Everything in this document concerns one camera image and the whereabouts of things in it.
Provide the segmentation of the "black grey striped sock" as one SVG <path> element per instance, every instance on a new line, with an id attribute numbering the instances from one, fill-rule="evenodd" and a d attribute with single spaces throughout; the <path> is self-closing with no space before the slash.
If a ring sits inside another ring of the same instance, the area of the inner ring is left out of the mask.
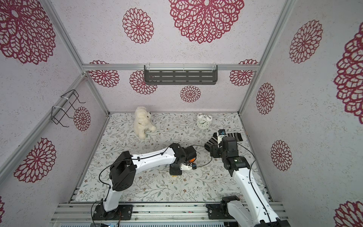
<path id="1" fill-rule="evenodd" d="M 243 141 L 242 134 L 239 132 L 227 133 L 228 137 L 233 137 L 237 140 L 237 142 Z M 217 145 L 217 133 L 215 132 L 212 138 L 205 143 L 204 147 L 207 151 L 210 151 L 213 145 Z"/>

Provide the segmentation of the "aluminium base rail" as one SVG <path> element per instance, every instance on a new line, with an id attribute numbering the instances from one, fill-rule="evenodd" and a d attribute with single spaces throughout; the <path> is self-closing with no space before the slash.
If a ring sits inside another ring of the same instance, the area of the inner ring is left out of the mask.
<path id="1" fill-rule="evenodd" d="M 104 219 L 99 209 L 91 203 L 60 203 L 51 218 L 51 223 L 107 223 L 124 222 L 199 222 L 222 221 L 235 222 L 231 216 L 222 214 L 218 202 L 186 202 L 186 203 L 120 203 L 119 208 L 112 211 Z"/>

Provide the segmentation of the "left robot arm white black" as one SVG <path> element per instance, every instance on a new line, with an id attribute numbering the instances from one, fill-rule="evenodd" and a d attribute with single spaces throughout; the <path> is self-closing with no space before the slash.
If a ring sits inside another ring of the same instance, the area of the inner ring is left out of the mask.
<path id="1" fill-rule="evenodd" d="M 119 200 L 123 191 L 130 188 L 135 179 L 135 175 L 154 167 L 168 165 L 169 174 L 180 176 L 184 171 L 195 170 L 197 152 L 193 146 L 182 147 L 178 143 L 172 143 L 168 147 L 146 153 L 130 154 L 123 152 L 116 161 L 105 169 L 109 169 L 109 182 L 102 182 L 108 186 L 106 197 L 102 199 L 91 212 L 92 220 L 115 219 L 119 207 Z"/>

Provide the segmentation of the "white alarm clock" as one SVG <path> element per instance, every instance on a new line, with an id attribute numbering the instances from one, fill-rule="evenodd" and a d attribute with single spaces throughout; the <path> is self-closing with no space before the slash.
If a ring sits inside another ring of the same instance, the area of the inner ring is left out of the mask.
<path id="1" fill-rule="evenodd" d="M 212 123 L 212 116 L 203 113 L 197 114 L 197 126 L 200 129 L 208 129 Z"/>

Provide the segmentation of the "white plush teddy bear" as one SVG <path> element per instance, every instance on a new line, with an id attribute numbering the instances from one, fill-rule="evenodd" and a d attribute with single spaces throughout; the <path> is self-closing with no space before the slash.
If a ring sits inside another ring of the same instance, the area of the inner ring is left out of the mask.
<path id="1" fill-rule="evenodd" d="M 145 139 L 145 130 L 154 132 L 157 130 L 156 126 L 151 122 L 151 112 L 147 111 L 145 107 L 137 107 L 134 114 L 134 132 L 140 139 Z"/>

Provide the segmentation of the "grey metal wall shelf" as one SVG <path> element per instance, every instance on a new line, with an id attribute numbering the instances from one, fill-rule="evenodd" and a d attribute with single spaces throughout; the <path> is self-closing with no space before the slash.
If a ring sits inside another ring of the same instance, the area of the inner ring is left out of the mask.
<path id="1" fill-rule="evenodd" d="M 144 81 L 147 85 L 215 85 L 218 81 L 218 67 L 213 65 L 205 70 L 153 69 L 144 66 Z"/>

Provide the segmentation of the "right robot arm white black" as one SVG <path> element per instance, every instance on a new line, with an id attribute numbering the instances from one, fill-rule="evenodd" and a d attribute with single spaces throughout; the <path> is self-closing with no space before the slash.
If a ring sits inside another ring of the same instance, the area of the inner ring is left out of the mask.
<path id="1" fill-rule="evenodd" d="M 221 200 L 221 212 L 224 216 L 233 217 L 241 227 L 289 227 L 287 220 L 281 220 L 264 198 L 251 171 L 251 165 L 245 157 L 239 155 L 237 140 L 227 135 L 218 135 L 217 144 L 210 149 L 218 154 L 224 168 L 239 185 L 247 203 L 236 196 L 224 197 Z"/>

